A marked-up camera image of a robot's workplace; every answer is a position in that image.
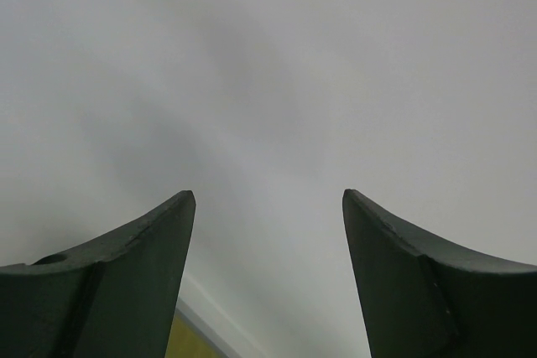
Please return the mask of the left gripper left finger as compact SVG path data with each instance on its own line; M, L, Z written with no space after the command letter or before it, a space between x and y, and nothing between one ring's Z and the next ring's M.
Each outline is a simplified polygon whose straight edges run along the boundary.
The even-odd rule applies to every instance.
M182 191L79 246L2 267L2 356L164 356L195 211Z

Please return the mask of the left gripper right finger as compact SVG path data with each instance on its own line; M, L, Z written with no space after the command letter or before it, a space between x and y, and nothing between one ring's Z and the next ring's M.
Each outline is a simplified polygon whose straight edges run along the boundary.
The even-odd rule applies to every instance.
M535 266L457 245L353 189L342 209L372 356L535 356Z

